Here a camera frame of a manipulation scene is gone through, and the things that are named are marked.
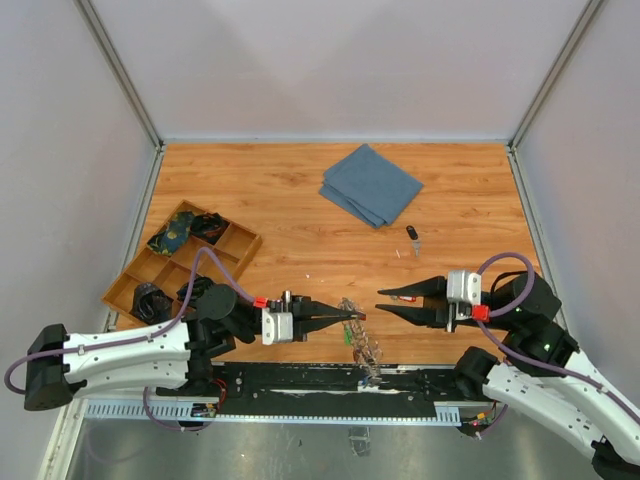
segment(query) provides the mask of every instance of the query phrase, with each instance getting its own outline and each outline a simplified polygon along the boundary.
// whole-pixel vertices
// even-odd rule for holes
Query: folded blue towel
[[[324,173],[320,194],[374,228],[391,225],[423,184],[369,145]]]

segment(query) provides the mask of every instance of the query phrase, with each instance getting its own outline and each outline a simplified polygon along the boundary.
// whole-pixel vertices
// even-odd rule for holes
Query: gray wall
[[[640,2],[609,1],[520,148],[567,321],[640,405]]]
[[[153,149],[70,0],[0,16],[0,370],[42,327],[95,331]],[[24,370],[15,376],[24,384]],[[35,478],[58,411],[0,388],[0,477]]]
[[[585,0],[94,0],[167,138],[507,139]]]

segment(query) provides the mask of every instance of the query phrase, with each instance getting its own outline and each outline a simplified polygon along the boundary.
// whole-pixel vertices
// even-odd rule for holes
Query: wooden table surface
[[[410,325],[373,308],[376,293],[451,269],[475,270],[491,255],[517,251],[537,261],[504,147],[499,144],[372,144],[425,185],[390,227],[375,230],[318,194],[323,172],[357,144],[172,144],[151,201],[141,246],[183,199],[257,231],[264,244],[240,279],[257,296],[283,290],[336,305],[342,297],[367,313],[366,329],[383,362],[455,363],[471,345],[496,352],[482,332],[455,334]],[[422,240],[416,258],[405,227]],[[484,276],[519,267],[505,260]],[[260,340],[219,359],[350,362],[342,325],[306,343]]]

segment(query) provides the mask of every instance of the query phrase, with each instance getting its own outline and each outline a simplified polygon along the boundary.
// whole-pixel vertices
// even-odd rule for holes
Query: cable
[[[144,391],[142,392],[142,406],[144,407],[144,413],[147,415],[149,420],[158,425],[165,430],[171,430],[172,432],[199,432],[200,430],[204,430],[212,422],[207,422],[201,427],[178,427],[175,425],[169,425],[167,423],[161,422],[156,417],[153,416],[153,412],[151,411],[151,407],[149,407],[149,387],[144,387]]]
[[[188,283],[188,286],[187,286],[187,293],[185,294],[184,302],[182,302],[182,306],[180,307],[180,310],[178,311],[178,314],[165,327],[163,327],[163,328],[157,330],[156,332],[152,333],[151,334],[151,338],[156,338],[156,337],[159,337],[160,335],[165,334],[166,332],[171,330],[173,327],[175,327],[180,322],[182,316],[184,315],[185,311],[187,310],[187,307],[189,305],[189,300],[191,299],[191,294],[193,292],[193,282],[195,281],[196,272],[197,272],[197,269],[198,269],[198,262],[200,261],[200,257],[202,255],[204,255],[205,253],[207,255],[209,255],[211,260],[213,260],[213,262],[220,269],[220,271],[222,272],[224,277],[227,279],[227,281],[229,282],[231,287],[236,292],[238,292],[238,294],[241,297],[243,297],[245,300],[247,300],[250,303],[253,303],[255,301],[254,297],[249,295],[240,285],[238,285],[238,283],[231,276],[229,271],[224,267],[222,262],[220,262],[220,259],[215,254],[215,252],[213,250],[211,250],[210,248],[208,248],[208,247],[202,247],[200,250],[198,250],[198,252],[196,253],[195,258],[193,259],[193,266],[191,267],[191,276],[189,277],[189,283]],[[85,352],[91,352],[91,351],[100,350],[100,349],[103,349],[103,348],[119,347],[119,346],[123,346],[123,345],[131,345],[131,344],[134,344],[134,343],[147,342],[147,341],[149,341],[149,337],[147,337],[146,335],[141,335],[139,337],[129,338],[129,339],[126,339],[126,340],[115,340],[115,341],[111,341],[111,342],[98,343],[96,345],[88,345],[88,346],[84,347],[84,351]],[[66,355],[66,354],[70,354],[70,353],[78,353],[79,351],[80,351],[80,347],[76,347],[76,348],[59,348],[59,349],[56,349],[56,350],[48,350],[46,352],[37,352],[37,353],[32,353],[30,355],[26,355],[26,356],[20,358],[19,360],[16,360],[15,362],[13,362],[9,366],[9,368],[7,369],[7,371],[4,374],[4,384],[13,393],[17,393],[19,395],[24,395],[26,393],[26,391],[24,389],[22,389],[22,388],[16,387],[11,382],[11,375],[13,374],[13,372],[20,365],[22,365],[23,363],[30,362],[32,360],[37,360],[39,358],[53,357],[53,356],[56,356],[56,355]]]
[[[511,311],[512,309],[514,309],[515,307],[520,305],[520,303],[522,303],[522,301],[529,295],[529,293],[531,293],[531,290],[533,288],[533,281],[534,281],[534,278],[535,278],[534,277],[534,271],[533,271],[533,265],[531,264],[531,262],[529,261],[529,259],[527,257],[525,257],[524,255],[521,255],[519,253],[505,252],[505,253],[500,253],[498,255],[494,255],[493,257],[491,257],[489,260],[487,260],[486,262],[484,262],[482,264],[482,266],[478,269],[478,274],[482,274],[489,266],[491,266],[492,264],[494,264],[495,262],[497,262],[498,260],[501,260],[503,258],[517,258],[518,260],[522,261],[522,263],[525,264],[525,266],[527,267],[527,283],[525,285],[524,290],[522,291],[522,293],[520,293],[520,295],[518,295],[518,297],[516,297],[512,302],[510,302],[509,304],[505,305],[504,307],[499,308],[498,310],[495,310],[495,311],[491,312],[489,314],[490,317],[498,317],[500,315],[504,315],[505,313]],[[616,405],[618,405],[627,415],[629,415],[629,417],[631,417],[631,419],[638,426],[640,426],[640,415],[636,414],[636,412],[634,412],[631,407],[629,407],[622,399],[620,399],[620,397],[618,397],[615,393],[609,391],[600,382],[592,379],[591,377],[583,375],[583,374],[581,374],[579,372],[574,372],[573,370],[568,370],[566,368],[557,367],[555,365],[551,365],[549,363],[541,362],[539,360],[535,360],[533,358],[529,358],[529,357],[527,357],[525,355],[521,355],[518,352],[516,352],[516,351],[510,349],[509,347],[507,347],[506,345],[504,345],[500,340],[498,340],[495,337],[495,335],[493,335],[489,331],[489,329],[487,327],[485,327],[484,323],[478,321],[477,324],[478,324],[478,327],[480,327],[480,330],[482,330],[482,332],[487,336],[487,338],[489,338],[489,340],[491,340],[494,343],[494,345],[496,345],[498,347],[498,349],[502,353],[506,354],[508,357],[513,357],[516,360],[520,360],[521,362],[527,363],[527,364],[532,365],[532,366],[537,367],[537,368],[542,368],[544,370],[548,370],[550,372],[557,373],[557,374],[562,375],[562,376],[568,376],[568,377],[577,378],[578,380],[582,380],[583,382],[585,382],[585,383],[591,385],[592,387],[594,387],[596,390],[601,391],[602,393],[604,393]]]
[[[522,263],[525,264],[525,266],[527,267],[527,283],[524,285],[524,289],[522,290],[522,292],[520,292],[520,295],[518,295],[512,301],[507,303],[504,307],[501,307],[501,308],[498,308],[497,310],[493,310],[489,312],[489,317],[491,318],[504,315],[505,313],[510,312],[511,310],[516,308],[518,305],[520,305],[524,301],[524,299],[529,296],[529,294],[531,293],[531,290],[533,290],[533,282],[536,279],[535,272],[533,270],[533,265],[531,264],[529,259],[524,255],[516,252],[504,252],[504,253],[499,253],[498,255],[494,255],[489,260],[484,262],[480,266],[480,268],[478,268],[478,274],[482,275],[487,268],[489,268],[491,265],[496,263],[498,260],[502,260],[503,258],[517,258],[518,260],[520,260]]]

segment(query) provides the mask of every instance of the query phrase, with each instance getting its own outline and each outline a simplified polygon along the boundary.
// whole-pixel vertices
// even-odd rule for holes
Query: wooden tray
[[[183,200],[155,233],[166,229],[176,213],[185,211],[191,211],[196,215],[207,213],[205,209]],[[189,236],[187,242],[170,257],[155,253],[146,246],[137,253],[102,297],[104,303],[120,314],[117,323],[118,330],[147,326],[129,313],[133,305],[133,292],[141,283],[152,282],[160,287],[173,300],[173,314],[176,314],[181,306],[181,303],[176,299],[176,292],[189,281],[196,252],[203,246],[213,248],[233,278],[235,280],[240,278],[260,248],[262,238],[254,231],[235,223],[233,220],[222,218],[229,222],[229,226],[215,245]],[[208,256],[200,258],[197,272],[199,275],[211,278],[216,283],[227,283],[220,270]]]

